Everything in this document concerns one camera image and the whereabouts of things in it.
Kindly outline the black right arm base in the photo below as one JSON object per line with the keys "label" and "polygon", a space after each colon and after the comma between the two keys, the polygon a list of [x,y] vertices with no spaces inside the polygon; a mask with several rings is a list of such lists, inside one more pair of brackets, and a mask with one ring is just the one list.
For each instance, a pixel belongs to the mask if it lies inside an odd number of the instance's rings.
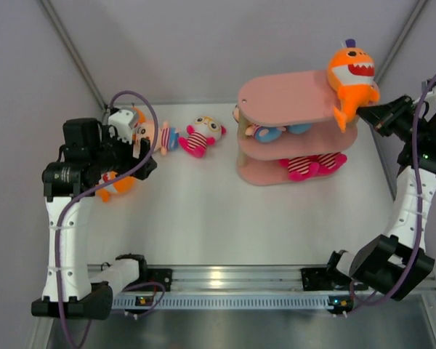
{"label": "black right arm base", "polygon": [[305,292],[332,291],[334,284],[326,268],[311,267],[300,270],[302,287]]}

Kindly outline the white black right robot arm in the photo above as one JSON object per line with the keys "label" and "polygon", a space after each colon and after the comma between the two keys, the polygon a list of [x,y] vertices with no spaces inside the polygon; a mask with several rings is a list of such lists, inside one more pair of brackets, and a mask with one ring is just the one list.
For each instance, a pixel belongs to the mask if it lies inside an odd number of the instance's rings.
{"label": "white black right robot arm", "polygon": [[420,117],[408,95],[390,103],[358,109],[381,136],[403,141],[397,162],[397,193],[385,232],[356,254],[333,252],[324,271],[335,289],[358,281],[393,300],[401,300],[433,271],[425,252],[424,231],[436,192],[436,113]]}

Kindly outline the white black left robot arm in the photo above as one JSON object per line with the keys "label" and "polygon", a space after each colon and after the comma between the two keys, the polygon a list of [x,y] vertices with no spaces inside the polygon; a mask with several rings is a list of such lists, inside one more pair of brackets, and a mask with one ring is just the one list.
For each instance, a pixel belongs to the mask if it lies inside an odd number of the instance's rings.
{"label": "white black left robot arm", "polygon": [[129,285],[142,290],[149,272],[139,256],[118,258],[96,278],[87,268],[89,214],[95,193],[123,179],[144,180],[157,167],[147,140],[135,136],[138,118],[70,119],[64,143],[41,179],[49,219],[49,259],[44,290],[31,304],[36,317],[104,320],[115,295]]}

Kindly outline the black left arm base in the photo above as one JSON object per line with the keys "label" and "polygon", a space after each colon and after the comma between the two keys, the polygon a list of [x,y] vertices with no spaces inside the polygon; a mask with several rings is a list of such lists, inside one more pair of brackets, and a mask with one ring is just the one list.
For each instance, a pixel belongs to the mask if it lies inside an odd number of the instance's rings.
{"label": "black left arm base", "polygon": [[171,290],[173,270],[171,268],[148,268],[146,281],[157,282],[164,286],[165,290]]}

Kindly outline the orange shark plush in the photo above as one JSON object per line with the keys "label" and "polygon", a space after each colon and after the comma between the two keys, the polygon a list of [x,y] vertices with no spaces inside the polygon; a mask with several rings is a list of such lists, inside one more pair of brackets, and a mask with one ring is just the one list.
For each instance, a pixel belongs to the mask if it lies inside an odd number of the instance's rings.
{"label": "orange shark plush", "polygon": [[[106,182],[114,180],[116,177],[116,172],[106,172],[102,174],[98,185],[105,184]],[[125,177],[122,180],[119,180],[113,184],[107,185],[106,187],[97,190],[95,192],[95,195],[99,197],[104,203],[107,203],[112,196],[128,193],[134,187],[135,183],[135,177]]]}
{"label": "orange shark plush", "polygon": [[344,46],[329,60],[327,80],[339,99],[333,115],[341,132],[357,116],[358,108],[378,103],[381,98],[375,79],[375,62],[354,39],[346,39]]}
{"label": "orange shark plush", "polygon": [[137,108],[134,104],[132,104],[132,110],[137,115],[136,126],[139,126],[140,124],[142,124],[146,121],[145,114],[139,108]]}

